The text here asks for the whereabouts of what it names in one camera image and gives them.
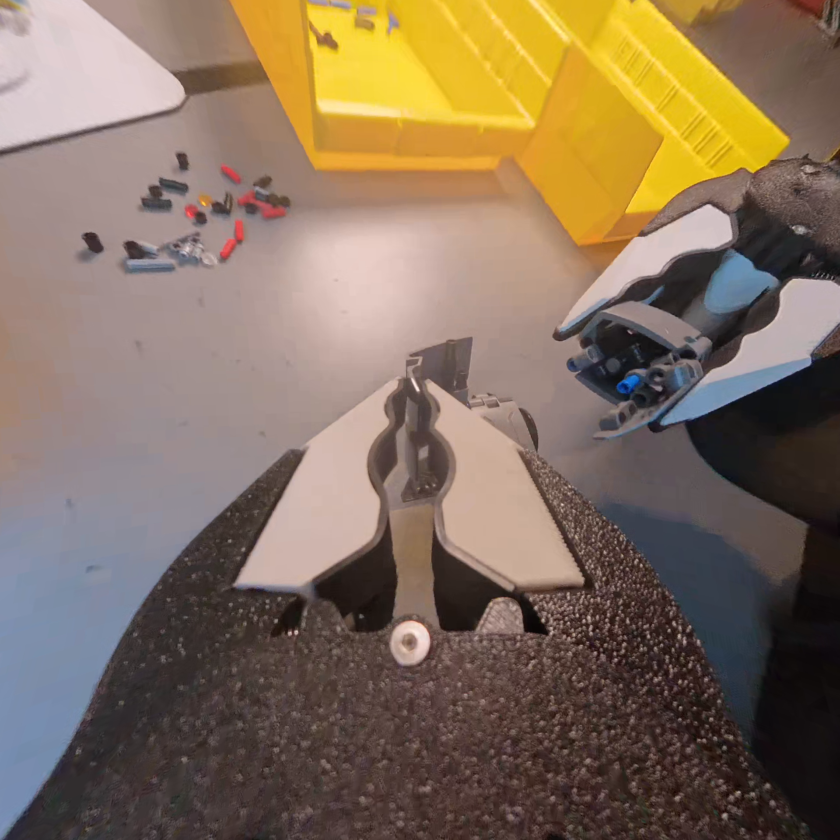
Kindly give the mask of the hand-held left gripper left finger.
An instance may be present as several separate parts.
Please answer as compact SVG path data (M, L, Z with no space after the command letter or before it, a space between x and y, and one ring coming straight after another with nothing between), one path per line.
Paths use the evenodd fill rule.
M316 598L319 585L377 544L386 515L371 452L393 428L388 408L400 384L387 381L305 444L235 589Z

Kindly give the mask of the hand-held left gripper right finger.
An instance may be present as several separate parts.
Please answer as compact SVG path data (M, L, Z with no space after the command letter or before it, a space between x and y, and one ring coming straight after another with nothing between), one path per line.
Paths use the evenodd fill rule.
M495 395L463 403L425 386L445 472L435 501L444 550L508 592L582 588L581 567L526 464L536 451L519 406Z

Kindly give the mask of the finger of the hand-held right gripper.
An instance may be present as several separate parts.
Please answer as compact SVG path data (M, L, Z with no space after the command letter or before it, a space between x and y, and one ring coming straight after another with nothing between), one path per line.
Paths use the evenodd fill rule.
M698 419L803 371L838 323L838 282L789 280L752 307L739 334L712 353L699 382L656 425Z
M594 315L617 303L649 301L680 261L722 252L737 234L735 215L707 203L653 233L633 238L582 293L554 329L553 338L559 342L571 338Z

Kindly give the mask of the grey toy brick engine assembly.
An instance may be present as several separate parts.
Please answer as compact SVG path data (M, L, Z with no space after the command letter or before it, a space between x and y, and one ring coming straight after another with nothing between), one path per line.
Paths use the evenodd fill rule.
M567 362L578 382L610 404L594 440L656 427L703 378L711 348L698 329L642 302L597 312Z

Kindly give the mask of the grey toy brick wing assembly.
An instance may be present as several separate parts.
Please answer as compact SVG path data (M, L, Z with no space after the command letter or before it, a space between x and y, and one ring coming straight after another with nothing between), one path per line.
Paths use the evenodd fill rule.
M521 448L539 449L539 431L532 415L510 397L474 394L469 390L469 369L473 339L448 339L408 354L406 376L418 375L438 385L457 402L466 406ZM397 414L404 429L401 451L406 480L400 493L403 505L432 499L443 485L430 444L431 409L417 402L417 387L406 385L405 396L398 402Z

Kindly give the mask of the grey desk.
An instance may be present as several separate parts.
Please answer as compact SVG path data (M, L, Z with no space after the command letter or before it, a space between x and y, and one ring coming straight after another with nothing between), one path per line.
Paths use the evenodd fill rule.
M221 163L273 175L292 213L230 266L128 276L123 240L183 230L138 205L176 151L203 184ZM805 525L683 427L592 440L601 404L551 333L612 256L577 248L513 163L316 172L266 82L2 157L2 834L173 559L447 337L474 337L471 385L524 405L542 456L647 556L751 736Z

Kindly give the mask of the yellow ribbed storage bin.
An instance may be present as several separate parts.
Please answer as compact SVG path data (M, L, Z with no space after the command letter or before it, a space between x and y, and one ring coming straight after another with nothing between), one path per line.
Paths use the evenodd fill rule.
M678 193L789 136L653 2L548 2L565 38L518 164L577 245L635 236Z

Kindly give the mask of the yellow open-front storage bin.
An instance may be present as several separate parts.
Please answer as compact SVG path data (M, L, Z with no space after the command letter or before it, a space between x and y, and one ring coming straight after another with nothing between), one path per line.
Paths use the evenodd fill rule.
M565 45L546 2L235 1L312 165L491 170L523 151ZM401 28L386 33L387 12ZM373 17L375 31L354 27ZM308 20L338 51L316 44Z

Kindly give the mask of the pile of small brick parts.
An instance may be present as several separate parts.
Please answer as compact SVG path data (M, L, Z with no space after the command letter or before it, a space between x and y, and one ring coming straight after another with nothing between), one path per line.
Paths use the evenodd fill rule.
M286 217L291 199L279 192L275 178L264 173L247 183L242 171L221 164L219 174L225 189L217 196L196 191L184 179L191 160L185 152L175 154L175 173L161 175L146 187L138 208L143 214L178 214L188 230L160 244L138 238L125 239L119 266L126 275L168 275L194 266L215 268L228 263L246 241L246 218L264 222Z

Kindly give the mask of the person's black printed clothing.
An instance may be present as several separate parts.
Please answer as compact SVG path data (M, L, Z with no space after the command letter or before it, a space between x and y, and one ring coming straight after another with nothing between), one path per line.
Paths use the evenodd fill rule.
M752 745L814 838L839 838L838 528L807 529L791 608L771 624Z

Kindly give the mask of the white rounded flat plate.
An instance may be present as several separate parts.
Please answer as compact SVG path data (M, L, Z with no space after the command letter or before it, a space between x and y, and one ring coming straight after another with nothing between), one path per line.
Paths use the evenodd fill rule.
M2 2L3 154L174 111L186 93L82 1Z

